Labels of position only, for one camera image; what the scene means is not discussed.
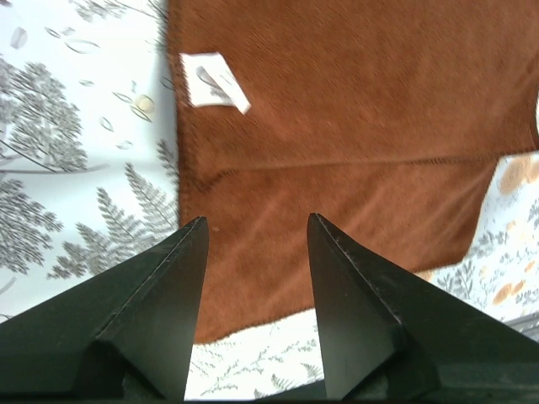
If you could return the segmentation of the brown towel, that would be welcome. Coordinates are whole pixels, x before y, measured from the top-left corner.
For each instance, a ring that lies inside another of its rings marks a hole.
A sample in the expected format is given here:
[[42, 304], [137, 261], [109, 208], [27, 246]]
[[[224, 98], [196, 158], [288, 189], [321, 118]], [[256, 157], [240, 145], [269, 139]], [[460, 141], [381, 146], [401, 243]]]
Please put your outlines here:
[[[214, 52], [246, 114], [190, 104], [179, 54]], [[408, 271], [460, 262], [498, 160], [538, 148], [535, 1], [172, 1], [168, 57], [197, 343], [312, 307], [313, 212]]]

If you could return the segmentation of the white towel label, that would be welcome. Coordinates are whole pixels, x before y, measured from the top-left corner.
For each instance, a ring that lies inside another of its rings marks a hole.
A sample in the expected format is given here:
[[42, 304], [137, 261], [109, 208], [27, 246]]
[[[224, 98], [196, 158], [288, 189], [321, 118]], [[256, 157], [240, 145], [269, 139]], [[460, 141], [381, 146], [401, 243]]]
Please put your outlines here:
[[250, 110], [251, 103], [221, 53], [180, 53], [179, 59], [193, 107], [232, 106], [241, 114]]

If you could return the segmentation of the aluminium frame rail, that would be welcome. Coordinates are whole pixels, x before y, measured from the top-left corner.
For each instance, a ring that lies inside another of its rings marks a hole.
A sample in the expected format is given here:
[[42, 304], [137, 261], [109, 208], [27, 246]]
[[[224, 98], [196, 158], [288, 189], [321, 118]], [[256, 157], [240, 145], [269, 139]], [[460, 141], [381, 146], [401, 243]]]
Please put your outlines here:
[[504, 323], [508, 327], [513, 328], [517, 332], [527, 336], [528, 338], [538, 342], [539, 341], [539, 313], [532, 313], [529, 315], [521, 316], [514, 320], [510, 320]]

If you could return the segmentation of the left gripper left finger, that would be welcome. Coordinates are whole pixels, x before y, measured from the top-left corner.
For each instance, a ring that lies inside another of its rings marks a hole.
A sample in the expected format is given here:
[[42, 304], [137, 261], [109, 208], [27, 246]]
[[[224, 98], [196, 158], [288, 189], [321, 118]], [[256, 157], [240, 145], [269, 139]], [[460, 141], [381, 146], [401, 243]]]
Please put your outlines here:
[[1, 325], [5, 401], [184, 397], [206, 218]]

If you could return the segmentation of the floral table mat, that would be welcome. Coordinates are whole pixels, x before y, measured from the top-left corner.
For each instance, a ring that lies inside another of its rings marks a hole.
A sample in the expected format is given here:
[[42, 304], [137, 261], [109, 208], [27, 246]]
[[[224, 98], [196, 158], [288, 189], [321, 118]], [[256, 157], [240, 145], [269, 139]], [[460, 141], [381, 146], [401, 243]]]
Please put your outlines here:
[[[168, 1], [1, 1], [1, 322], [178, 226]], [[419, 274], [501, 321], [538, 312], [538, 152], [506, 157], [458, 265]], [[314, 310], [195, 345], [188, 400], [323, 378]]]

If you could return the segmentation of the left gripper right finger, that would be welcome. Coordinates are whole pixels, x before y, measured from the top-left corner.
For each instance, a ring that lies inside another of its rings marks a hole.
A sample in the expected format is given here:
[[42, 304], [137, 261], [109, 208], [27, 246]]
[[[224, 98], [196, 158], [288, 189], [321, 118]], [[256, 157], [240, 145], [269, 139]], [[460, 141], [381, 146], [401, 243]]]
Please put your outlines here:
[[535, 400], [538, 345], [321, 215], [307, 244], [331, 399]]

